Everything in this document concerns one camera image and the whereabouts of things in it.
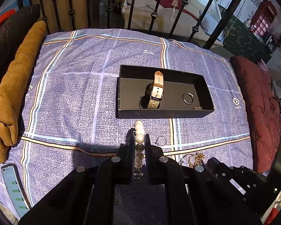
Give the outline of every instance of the metal bed frame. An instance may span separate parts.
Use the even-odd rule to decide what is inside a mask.
[[[228,21],[230,20],[231,16],[233,15],[233,13],[235,12],[237,6],[239,5],[241,0],[232,0],[229,7],[227,8],[226,12],[222,15],[222,18],[221,20],[219,21],[218,25],[216,26],[215,30],[212,32],[211,36],[209,37],[209,39],[207,40],[207,42],[205,43],[205,45],[203,46],[204,49],[210,49],[211,46],[213,45],[213,43],[216,41],[216,39],[218,38],[218,36],[221,34],[221,32],[223,31],[223,29],[225,28],[225,26],[227,25]],[[55,17],[56,17],[56,21],[57,21],[57,25],[58,25],[58,31],[59,32],[62,32],[63,29],[61,28],[61,24],[60,24],[60,19],[59,19],[59,16],[58,16],[58,7],[57,7],[57,3],[56,3],[56,0],[52,0],[53,2],[53,7],[54,7],[54,11],[55,11]],[[132,0],[131,1],[131,8],[130,8],[130,14],[129,14],[129,20],[128,20],[128,26],[127,26],[127,29],[130,30],[131,29],[131,21],[132,21],[132,18],[133,18],[133,8],[134,8],[134,2],[135,0]],[[202,12],[197,24],[195,26],[192,27],[192,33],[191,35],[189,36],[188,39],[186,39],[187,42],[190,42],[191,39],[193,38],[193,36],[195,35],[195,33],[198,33],[199,32],[199,26],[201,25],[201,22],[204,18],[204,16],[206,15],[211,3],[213,2],[213,0],[209,0],[204,11]],[[18,7],[19,9],[23,7],[23,0],[17,0],[17,3],[18,3]],[[154,25],[154,21],[156,20],[156,18],[158,17],[158,7],[159,7],[159,3],[160,3],[160,0],[157,0],[156,2],[156,6],[155,6],[155,9],[154,11],[152,12],[151,14],[151,24],[150,24],[150,28],[148,31],[146,30],[142,30],[142,32],[146,33],[146,34],[156,34],[155,31],[152,31],[152,28],[153,28],[153,25]],[[171,39],[173,38],[173,33],[175,31],[175,28],[177,26],[177,23],[180,19],[180,16],[181,16],[181,13],[184,9],[184,7],[188,5],[188,0],[182,0],[182,5],[178,11],[178,14],[176,16],[176,19],[173,23],[173,26],[172,26],[172,29],[170,31],[169,34],[167,33],[162,33],[162,37],[165,37],[167,39]],[[42,14],[43,14],[43,17],[42,19],[46,22],[46,25],[47,25],[47,32],[48,34],[50,34],[50,29],[48,27],[48,23],[47,23],[47,20],[48,20],[48,17],[46,16],[45,14],[45,9],[44,9],[44,4],[43,4],[43,0],[40,0],[40,6],[41,6],[41,10],[42,10]],[[72,22],[72,28],[73,30],[76,29],[76,26],[75,26],[75,10],[73,8],[73,3],[72,3],[72,0],[69,0],[69,16],[71,18],[71,22]],[[110,29],[110,14],[112,12],[112,7],[111,7],[111,0],[108,0],[108,7],[106,8],[106,14],[107,14],[107,28]],[[90,0],[87,0],[87,21],[88,21],[88,28],[92,28],[92,15],[91,15],[91,8],[90,8]]]

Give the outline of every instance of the blue pillow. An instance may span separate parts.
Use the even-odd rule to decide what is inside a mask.
[[[211,35],[214,29],[216,28],[217,24],[218,22],[208,13],[206,13],[206,15],[204,16],[201,22],[201,26],[206,35]],[[221,42],[223,41],[223,32],[221,32],[221,34],[218,36],[217,39]]]

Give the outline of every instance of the leather watch band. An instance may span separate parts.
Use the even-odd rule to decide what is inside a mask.
[[[150,95],[150,101],[147,109],[157,109],[163,96],[163,74],[160,71],[155,72],[153,88]]]

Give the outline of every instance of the dark green rug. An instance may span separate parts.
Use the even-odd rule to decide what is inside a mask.
[[[224,28],[224,34],[230,29],[235,16],[232,16]],[[242,56],[252,62],[262,59],[267,63],[271,59],[270,51],[248,30],[245,25],[236,19],[233,27],[230,29],[229,36],[224,38],[224,48],[236,56]]]

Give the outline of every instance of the white logo on fabric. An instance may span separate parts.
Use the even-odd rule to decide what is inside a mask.
[[[233,98],[233,102],[234,102],[235,105],[239,105],[239,99]]]

